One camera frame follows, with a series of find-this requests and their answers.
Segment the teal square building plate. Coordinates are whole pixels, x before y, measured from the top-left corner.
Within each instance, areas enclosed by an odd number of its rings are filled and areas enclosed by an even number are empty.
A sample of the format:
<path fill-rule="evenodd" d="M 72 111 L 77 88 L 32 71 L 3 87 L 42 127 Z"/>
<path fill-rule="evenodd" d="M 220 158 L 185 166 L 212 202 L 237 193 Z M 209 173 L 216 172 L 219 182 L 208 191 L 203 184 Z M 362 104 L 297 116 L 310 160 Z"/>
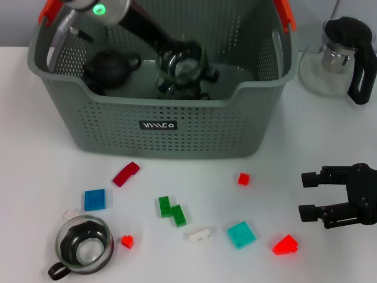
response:
<path fill-rule="evenodd" d="M 227 235 L 236 249 L 242 249 L 256 240 L 246 221 L 228 228 Z"/>

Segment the white flat building plate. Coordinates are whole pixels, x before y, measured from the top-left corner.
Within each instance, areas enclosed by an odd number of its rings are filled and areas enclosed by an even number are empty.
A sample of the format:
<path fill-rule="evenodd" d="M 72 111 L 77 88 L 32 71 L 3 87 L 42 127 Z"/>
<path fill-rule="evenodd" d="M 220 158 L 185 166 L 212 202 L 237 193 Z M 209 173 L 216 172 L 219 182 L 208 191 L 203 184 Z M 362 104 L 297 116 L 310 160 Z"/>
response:
<path fill-rule="evenodd" d="M 78 212 L 76 212 L 75 210 L 72 210 L 72 209 L 67 209 L 65 212 L 64 212 L 64 214 L 63 214 L 63 218 L 65 219 L 65 220 L 70 220 L 70 219 L 72 219 L 72 218 L 74 218 L 74 217 L 77 217 L 77 216 L 79 216 L 80 214 L 78 213 Z"/>

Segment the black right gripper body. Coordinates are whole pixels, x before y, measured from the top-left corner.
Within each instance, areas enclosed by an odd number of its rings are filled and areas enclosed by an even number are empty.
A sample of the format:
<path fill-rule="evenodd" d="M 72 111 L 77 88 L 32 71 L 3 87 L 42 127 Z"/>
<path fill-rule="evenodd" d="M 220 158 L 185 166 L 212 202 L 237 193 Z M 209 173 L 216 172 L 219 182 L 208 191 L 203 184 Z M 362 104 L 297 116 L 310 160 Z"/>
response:
<path fill-rule="evenodd" d="M 347 225 L 377 224 L 377 170 L 366 163 L 344 166 L 346 172 L 345 185 L 348 196 L 350 219 Z"/>

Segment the blue square building brick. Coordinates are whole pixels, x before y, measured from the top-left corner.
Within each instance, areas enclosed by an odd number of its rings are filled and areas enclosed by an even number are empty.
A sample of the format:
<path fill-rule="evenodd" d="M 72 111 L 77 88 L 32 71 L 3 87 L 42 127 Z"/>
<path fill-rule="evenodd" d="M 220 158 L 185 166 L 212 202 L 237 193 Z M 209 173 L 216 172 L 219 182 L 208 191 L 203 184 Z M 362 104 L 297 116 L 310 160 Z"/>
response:
<path fill-rule="evenodd" d="M 88 190 L 84 192 L 84 210 L 86 212 L 106 208 L 105 189 Z"/>

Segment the black clay teapot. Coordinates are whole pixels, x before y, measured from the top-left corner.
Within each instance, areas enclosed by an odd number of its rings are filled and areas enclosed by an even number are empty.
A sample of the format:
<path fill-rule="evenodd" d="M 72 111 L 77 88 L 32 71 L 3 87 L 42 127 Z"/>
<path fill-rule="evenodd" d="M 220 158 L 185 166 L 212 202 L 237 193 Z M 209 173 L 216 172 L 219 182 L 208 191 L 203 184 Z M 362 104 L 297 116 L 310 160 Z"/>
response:
<path fill-rule="evenodd" d="M 103 50 L 96 53 L 82 69 L 87 77 L 104 87 L 117 88 L 125 84 L 141 64 L 142 59 L 137 53 Z"/>

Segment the white rectangular building brick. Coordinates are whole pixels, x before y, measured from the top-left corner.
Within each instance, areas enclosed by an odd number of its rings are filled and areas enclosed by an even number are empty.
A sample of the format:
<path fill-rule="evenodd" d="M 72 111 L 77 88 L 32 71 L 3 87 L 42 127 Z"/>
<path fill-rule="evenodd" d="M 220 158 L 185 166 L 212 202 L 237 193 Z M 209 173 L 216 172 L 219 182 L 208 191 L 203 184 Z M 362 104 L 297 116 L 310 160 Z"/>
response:
<path fill-rule="evenodd" d="M 187 239 L 190 243 L 199 243 L 209 238 L 210 235 L 211 235 L 211 231 L 209 228 L 200 228 L 200 229 L 196 229 L 195 231 L 188 233 Z"/>

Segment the dark red curved brick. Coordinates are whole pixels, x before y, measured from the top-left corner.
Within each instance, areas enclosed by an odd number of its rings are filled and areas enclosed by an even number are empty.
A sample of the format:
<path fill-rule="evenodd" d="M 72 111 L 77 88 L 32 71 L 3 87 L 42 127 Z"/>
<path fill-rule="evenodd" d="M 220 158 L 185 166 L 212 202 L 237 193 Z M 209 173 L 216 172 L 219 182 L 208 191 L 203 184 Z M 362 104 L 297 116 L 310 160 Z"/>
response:
<path fill-rule="evenodd" d="M 134 176 L 140 170 L 140 166 L 134 162 L 126 165 L 112 180 L 113 184 L 121 187 L 131 176 Z"/>

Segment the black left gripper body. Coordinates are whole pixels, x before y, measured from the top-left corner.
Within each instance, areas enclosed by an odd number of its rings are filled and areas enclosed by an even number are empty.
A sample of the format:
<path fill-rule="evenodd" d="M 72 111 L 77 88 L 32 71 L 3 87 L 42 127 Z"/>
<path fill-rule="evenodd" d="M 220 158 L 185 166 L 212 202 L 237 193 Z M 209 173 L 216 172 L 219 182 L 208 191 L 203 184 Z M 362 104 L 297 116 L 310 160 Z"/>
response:
<path fill-rule="evenodd" d="M 149 45 L 160 57 L 167 50 L 193 49 L 193 41 L 173 39 L 162 27 L 136 2 L 132 2 L 124 18 L 119 23 Z"/>

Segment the glass teacup with black holder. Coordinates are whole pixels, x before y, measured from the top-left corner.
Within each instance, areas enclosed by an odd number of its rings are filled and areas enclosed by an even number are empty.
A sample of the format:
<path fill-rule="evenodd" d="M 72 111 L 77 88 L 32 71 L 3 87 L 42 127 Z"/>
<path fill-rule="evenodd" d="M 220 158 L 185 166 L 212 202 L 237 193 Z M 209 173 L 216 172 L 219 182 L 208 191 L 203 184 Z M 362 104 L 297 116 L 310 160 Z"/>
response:
<path fill-rule="evenodd" d="M 178 87 L 193 86 L 200 84 L 203 80 L 215 83 L 220 76 L 219 71 L 209 64 L 209 59 L 207 67 L 203 70 L 199 69 L 193 57 L 193 49 L 177 51 L 177 63 L 172 70 L 161 70 L 159 63 L 160 57 L 156 62 L 160 77 Z"/>
<path fill-rule="evenodd" d="M 48 270 L 57 281 L 70 273 L 89 275 L 103 269 L 114 252 L 114 238 L 107 223 L 94 215 L 68 220 L 55 238 L 58 262 Z"/>
<path fill-rule="evenodd" d="M 160 100 L 210 100 L 208 93 L 201 92 L 200 84 L 178 87 L 166 81 L 158 85 L 157 98 Z"/>

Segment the green rectangular building brick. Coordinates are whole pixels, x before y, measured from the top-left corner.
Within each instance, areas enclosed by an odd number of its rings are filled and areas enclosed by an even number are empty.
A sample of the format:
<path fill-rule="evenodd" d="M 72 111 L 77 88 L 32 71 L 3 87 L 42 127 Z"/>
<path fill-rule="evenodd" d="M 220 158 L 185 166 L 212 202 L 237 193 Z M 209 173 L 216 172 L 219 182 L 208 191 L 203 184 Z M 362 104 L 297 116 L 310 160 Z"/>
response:
<path fill-rule="evenodd" d="M 162 196 L 158 199 L 159 207 L 160 207 L 160 214 L 162 218 L 168 218 L 172 216 L 170 201 L 168 196 Z"/>
<path fill-rule="evenodd" d="M 171 207 L 171 214 L 174 218 L 176 227 L 181 227 L 187 224 L 185 215 L 180 205 L 175 205 Z"/>

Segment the grey perforated storage basket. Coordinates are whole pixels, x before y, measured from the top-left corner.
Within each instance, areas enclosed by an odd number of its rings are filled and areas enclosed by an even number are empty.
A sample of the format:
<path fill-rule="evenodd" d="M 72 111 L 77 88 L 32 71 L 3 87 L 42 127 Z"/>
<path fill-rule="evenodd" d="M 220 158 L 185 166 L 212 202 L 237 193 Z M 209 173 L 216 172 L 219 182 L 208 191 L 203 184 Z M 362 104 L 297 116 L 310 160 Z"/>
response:
<path fill-rule="evenodd" d="M 28 66 L 44 83 L 76 144 L 89 152 L 147 158 L 222 159 L 256 152 L 283 88 L 296 74 L 297 32 L 284 33 L 273 0 L 136 0 L 171 36 L 196 40 L 219 71 L 203 81 L 209 101 L 157 98 L 157 54 L 118 26 L 62 6 L 29 45 Z M 102 50 L 136 52 L 141 67 L 105 96 L 82 66 Z"/>

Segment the red sloped roof brick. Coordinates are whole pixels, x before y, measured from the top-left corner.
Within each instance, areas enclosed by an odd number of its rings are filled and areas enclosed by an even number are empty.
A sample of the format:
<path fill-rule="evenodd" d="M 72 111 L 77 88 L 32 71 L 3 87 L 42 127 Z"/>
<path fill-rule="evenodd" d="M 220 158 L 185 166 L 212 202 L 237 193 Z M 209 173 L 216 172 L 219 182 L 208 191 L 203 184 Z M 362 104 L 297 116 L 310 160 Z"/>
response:
<path fill-rule="evenodd" d="M 288 234 L 281 239 L 272 249 L 275 255 L 293 254 L 298 251 L 299 243 L 295 238 Z"/>

